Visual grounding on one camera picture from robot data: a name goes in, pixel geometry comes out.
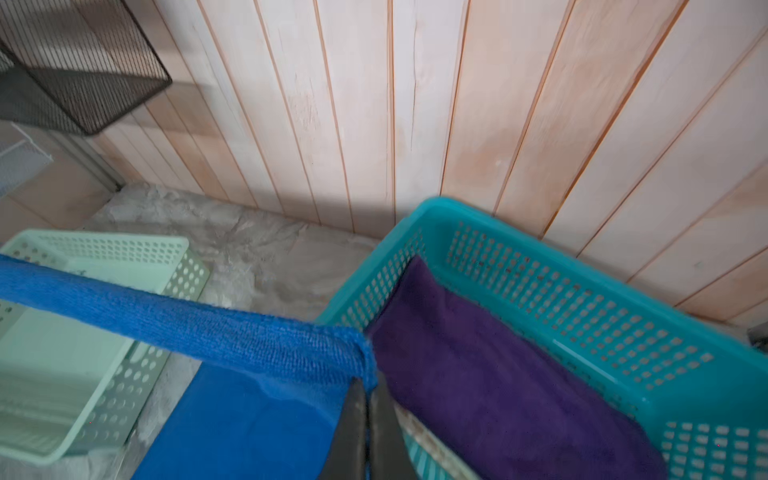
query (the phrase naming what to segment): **towel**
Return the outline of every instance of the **towel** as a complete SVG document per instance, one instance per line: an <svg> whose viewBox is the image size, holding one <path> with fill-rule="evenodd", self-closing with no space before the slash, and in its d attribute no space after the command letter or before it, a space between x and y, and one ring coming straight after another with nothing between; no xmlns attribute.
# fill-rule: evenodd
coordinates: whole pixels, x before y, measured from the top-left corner
<svg viewBox="0 0 768 480"><path fill-rule="evenodd" d="M314 480L332 437L315 409L275 400L248 376L204 363L133 480Z"/></svg>
<svg viewBox="0 0 768 480"><path fill-rule="evenodd" d="M367 333L394 400L483 478L667 477L636 422L418 257Z"/></svg>
<svg viewBox="0 0 768 480"><path fill-rule="evenodd" d="M368 340L343 326L177 300L0 255L0 298L245 372L275 398L298 399L335 425L352 378L377 384Z"/></svg>

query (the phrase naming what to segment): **wire mesh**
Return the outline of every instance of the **wire mesh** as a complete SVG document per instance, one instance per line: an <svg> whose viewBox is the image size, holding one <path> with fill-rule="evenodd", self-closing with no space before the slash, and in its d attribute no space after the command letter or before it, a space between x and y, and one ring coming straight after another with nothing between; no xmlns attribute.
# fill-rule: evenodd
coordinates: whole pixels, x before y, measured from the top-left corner
<svg viewBox="0 0 768 480"><path fill-rule="evenodd" d="M2 0L0 118L92 135L170 85L122 0Z"/></svg>
<svg viewBox="0 0 768 480"><path fill-rule="evenodd" d="M51 155L28 140L13 145L0 141L0 198L34 178L52 163Z"/></svg>

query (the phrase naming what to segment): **plastic basket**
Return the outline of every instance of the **plastic basket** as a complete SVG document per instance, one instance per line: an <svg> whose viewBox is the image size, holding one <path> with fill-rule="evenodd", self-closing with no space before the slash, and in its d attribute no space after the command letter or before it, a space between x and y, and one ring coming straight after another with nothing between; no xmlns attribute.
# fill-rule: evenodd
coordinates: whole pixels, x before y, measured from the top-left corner
<svg viewBox="0 0 768 480"><path fill-rule="evenodd" d="M198 298L210 275L183 237L25 230L0 253L186 300ZM167 357L0 300L0 455L47 465L65 453L119 447Z"/></svg>
<svg viewBox="0 0 768 480"><path fill-rule="evenodd" d="M401 221L318 322L363 329L417 254L635 418L670 478L768 478L768 359L456 201L427 200ZM435 470L418 460L423 478Z"/></svg>

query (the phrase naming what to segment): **wood panel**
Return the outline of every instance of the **wood panel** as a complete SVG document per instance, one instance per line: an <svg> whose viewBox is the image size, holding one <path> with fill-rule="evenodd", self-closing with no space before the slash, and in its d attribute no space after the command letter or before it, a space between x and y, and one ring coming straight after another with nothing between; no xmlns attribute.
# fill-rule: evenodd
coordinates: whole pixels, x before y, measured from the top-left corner
<svg viewBox="0 0 768 480"><path fill-rule="evenodd" d="M768 250L680 304L693 315L728 320L768 300Z"/></svg>
<svg viewBox="0 0 768 480"><path fill-rule="evenodd" d="M494 210L569 9L566 0L470 5L443 195Z"/></svg>
<svg viewBox="0 0 768 480"><path fill-rule="evenodd" d="M736 326L751 328L761 323L768 322L768 300L758 303L744 313L729 319L728 323Z"/></svg>
<svg viewBox="0 0 768 480"><path fill-rule="evenodd" d="M626 280L766 159L768 40L641 181L580 259Z"/></svg>
<svg viewBox="0 0 768 480"><path fill-rule="evenodd" d="M141 174L136 171L130 162L125 160L123 154L118 151L104 134L88 138L86 141L91 145L91 148L93 148L97 154L101 155L112 168L117 170L129 184L144 180Z"/></svg>
<svg viewBox="0 0 768 480"><path fill-rule="evenodd" d="M0 198L0 243L11 239L27 228L53 228L50 222L41 218L10 197Z"/></svg>
<svg viewBox="0 0 768 480"><path fill-rule="evenodd" d="M127 3L174 79L174 85L166 91L167 97L215 172L228 200L256 206L254 198L263 195L264 208L273 209L271 183L264 181L266 175L249 170L257 170L259 164L263 166L260 157L257 157L258 152L245 148L248 157L242 159L242 164L233 156L233 151L239 151L237 148L243 132L237 125L232 126L237 120L233 119L227 100L223 98L211 71L207 53L197 37L200 30L194 28L189 18L193 13L191 10L199 13L197 4L188 2L180 5L172 0L157 2L157 7L163 9L161 17L152 0L128 0ZM243 177L241 168L247 172L249 183Z"/></svg>
<svg viewBox="0 0 768 480"><path fill-rule="evenodd" d="M151 166L152 171L163 185L180 190L184 189L184 184L181 183L176 172L165 161L163 155L147 136L147 132L138 125L132 114L117 122L115 128L123 133L136 152Z"/></svg>
<svg viewBox="0 0 768 480"><path fill-rule="evenodd" d="M237 107L253 129L286 215L318 221L302 158L253 2L201 2L226 62Z"/></svg>
<svg viewBox="0 0 768 480"><path fill-rule="evenodd" d="M197 181L192 176L192 173L190 173L187 165L184 164L183 160L181 160L181 157L179 157L176 149L170 143L168 137L165 136L165 133L162 131L157 122L154 120L152 114L149 113L149 110L145 106L141 105L133 111L132 116L137 125L141 127L147 137L150 138L154 146L157 148L157 151L159 151L163 156L163 159L165 159L168 167L170 167L170 169L176 175L177 179L180 181L183 190L190 191L194 194L202 194L203 191L200 189L200 185L197 184Z"/></svg>
<svg viewBox="0 0 768 480"><path fill-rule="evenodd" d="M578 254L760 36L763 0L689 2L544 240Z"/></svg>
<svg viewBox="0 0 768 480"><path fill-rule="evenodd" d="M576 2L496 215L541 236L666 33L669 0Z"/></svg>
<svg viewBox="0 0 768 480"><path fill-rule="evenodd" d="M126 178L374 237L443 194L703 318L768 301L764 0L127 3L174 84L94 141Z"/></svg>
<svg viewBox="0 0 768 480"><path fill-rule="evenodd" d="M768 163L708 211L630 285L675 305L768 247Z"/></svg>
<svg viewBox="0 0 768 480"><path fill-rule="evenodd" d="M395 224L386 0L317 0L355 230Z"/></svg>
<svg viewBox="0 0 768 480"><path fill-rule="evenodd" d="M25 131L54 162L8 197L54 227L81 226L109 201L111 193L67 152L46 141L44 131L28 127Z"/></svg>
<svg viewBox="0 0 768 480"><path fill-rule="evenodd" d="M396 218L440 195L468 0L393 0Z"/></svg>
<svg viewBox="0 0 768 480"><path fill-rule="evenodd" d="M152 166L136 150L134 145L123 133L120 125L112 125L102 133L107 140L118 149L120 155L150 184L162 185L160 177L154 173Z"/></svg>
<svg viewBox="0 0 768 480"><path fill-rule="evenodd" d="M220 144L220 138L205 138L197 135L190 135L187 131L187 125L179 116L176 108L171 104L168 96L163 93L146 103L146 108L152 115L154 122L163 129L165 137L168 139L174 150L179 154L181 160L187 165L187 169L192 173L195 181L202 191L209 197L219 200L228 200L227 193L221 187L221 182L216 176L214 170L208 164L197 141L208 145L211 142Z"/></svg>
<svg viewBox="0 0 768 480"><path fill-rule="evenodd" d="M314 3L261 0L259 5L320 223L351 230L346 173Z"/></svg>

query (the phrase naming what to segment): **blue microfiber cloth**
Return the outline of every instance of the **blue microfiber cloth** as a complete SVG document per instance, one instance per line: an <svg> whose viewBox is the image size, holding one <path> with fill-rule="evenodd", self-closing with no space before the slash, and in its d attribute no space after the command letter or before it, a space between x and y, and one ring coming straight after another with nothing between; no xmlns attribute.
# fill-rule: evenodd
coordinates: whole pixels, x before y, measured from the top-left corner
<svg viewBox="0 0 768 480"><path fill-rule="evenodd" d="M245 372L332 425L349 383L376 387L369 341L349 327L227 310L71 275L0 255L0 298Z"/></svg>
<svg viewBox="0 0 768 480"><path fill-rule="evenodd" d="M133 480L310 480L332 437L315 409L270 398L244 374L204 363Z"/></svg>

